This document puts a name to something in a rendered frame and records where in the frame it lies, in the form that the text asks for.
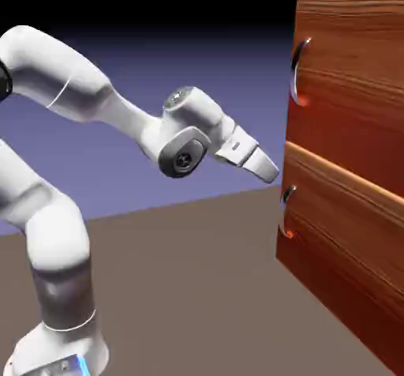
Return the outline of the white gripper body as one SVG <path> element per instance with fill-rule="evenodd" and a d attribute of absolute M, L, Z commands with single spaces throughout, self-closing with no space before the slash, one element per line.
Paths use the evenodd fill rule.
<path fill-rule="evenodd" d="M 265 183 L 273 183 L 279 175 L 276 164 L 260 147 L 252 152 L 242 168 Z"/>

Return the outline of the reddish wooden cabinet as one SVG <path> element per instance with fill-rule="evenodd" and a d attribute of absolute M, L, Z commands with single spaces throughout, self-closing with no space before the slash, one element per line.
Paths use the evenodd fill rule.
<path fill-rule="evenodd" d="M 277 258 L 404 376 L 404 0 L 297 0 Z"/>

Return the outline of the small wooden cabinet door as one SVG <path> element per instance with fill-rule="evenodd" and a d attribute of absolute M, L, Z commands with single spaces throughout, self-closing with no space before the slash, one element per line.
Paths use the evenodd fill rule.
<path fill-rule="evenodd" d="M 404 198 L 292 142 L 277 258 L 396 376 L 404 376 Z"/>

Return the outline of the large wooden cabinet door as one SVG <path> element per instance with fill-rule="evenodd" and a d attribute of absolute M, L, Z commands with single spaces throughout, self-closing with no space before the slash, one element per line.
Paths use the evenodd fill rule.
<path fill-rule="evenodd" d="M 297 0 L 286 137 L 404 197 L 404 0 Z"/>

